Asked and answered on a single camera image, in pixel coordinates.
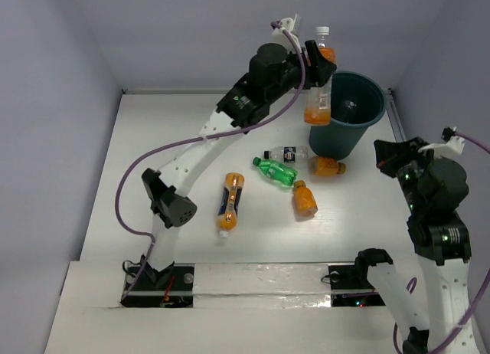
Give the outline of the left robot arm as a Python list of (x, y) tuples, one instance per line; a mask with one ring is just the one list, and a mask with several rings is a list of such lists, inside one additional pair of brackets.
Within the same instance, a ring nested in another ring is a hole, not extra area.
[(285, 93), (319, 87), (336, 69), (313, 40), (304, 48), (268, 43), (258, 49), (247, 73), (217, 103), (200, 135), (181, 141), (183, 152), (167, 164), (143, 172), (153, 213), (152, 230), (147, 233), (151, 242), (125, 293), (168, 286), (179, 231), (197, 211), (188, 193), (211, 163), (246, 133), (273, 121), (270, 107)]

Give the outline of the crushed clear plastic bottle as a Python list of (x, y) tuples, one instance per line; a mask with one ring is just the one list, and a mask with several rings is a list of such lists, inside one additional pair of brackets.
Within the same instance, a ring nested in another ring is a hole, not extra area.
[(357, 97), (346, 97), (338, 107), (338, 120), (343, 123), (355, 123), (358, 120), (359, 102)]

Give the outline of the orange bottle blue label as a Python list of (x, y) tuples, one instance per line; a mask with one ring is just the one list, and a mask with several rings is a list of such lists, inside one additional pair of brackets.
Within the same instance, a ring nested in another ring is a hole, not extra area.
[(237, 226), (238, 207), (243, 185), (244, 176), (240, 173), (230, 172), (226, 174), (217, 213), (217, 229), (220, 238), (228, 238), (230, 231)]

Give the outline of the green plastic bottle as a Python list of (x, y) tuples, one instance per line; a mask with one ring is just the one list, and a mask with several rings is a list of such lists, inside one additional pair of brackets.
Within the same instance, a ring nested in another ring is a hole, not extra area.
[(288, 187), (293, 186), (298, 175), (297, 170), (276, 160), (255, 157), (252, 164), (268, 179)]

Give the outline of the tall orange drink bottle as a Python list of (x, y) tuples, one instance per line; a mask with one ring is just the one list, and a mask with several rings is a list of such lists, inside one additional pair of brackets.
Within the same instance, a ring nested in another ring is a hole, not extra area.
[[(330, 27), (315, 28), (315, 41), (321, 56), (330, 63), (336, 63), (335, 49), (330, 43)], [(305, 102), (304, 121), (313, 126), (326, 126), (331, 121), (332, 78), (320, 79), (309, 89)]]

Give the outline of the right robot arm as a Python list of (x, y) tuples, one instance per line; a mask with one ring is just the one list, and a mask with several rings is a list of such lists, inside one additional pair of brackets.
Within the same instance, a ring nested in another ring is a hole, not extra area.
[(399, 182), (410, 211), (407, 229), (423, 273), (427, 308), (417, 306), (384, 250), (359, 252), (352, 277), (380, 295), (397, 324), (403, 352), (477, 353), (473, 325), (465, 318), (471, 244), (456, 211), (469, 193), (466, 171), (425, 147), (420, 137), (374, 142), (377, 168)]

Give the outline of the clear pepsi bottle black cap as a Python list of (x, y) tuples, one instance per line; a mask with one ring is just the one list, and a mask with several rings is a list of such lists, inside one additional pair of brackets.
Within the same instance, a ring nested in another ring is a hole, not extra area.
[(287, 165), (305, 165), (309, 160), (309, 151), (306, 146), (277, 146), (264, 151), (263, 158)]

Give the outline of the small orange juice bottle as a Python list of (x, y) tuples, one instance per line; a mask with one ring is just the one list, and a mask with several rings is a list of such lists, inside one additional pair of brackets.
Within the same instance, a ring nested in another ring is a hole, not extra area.
[(312, 191), (306, 186), (303, 180), (294, 182), (293, 201), (296, 213), (300, 217), (309, 218), (318, 211), (318, 206)]

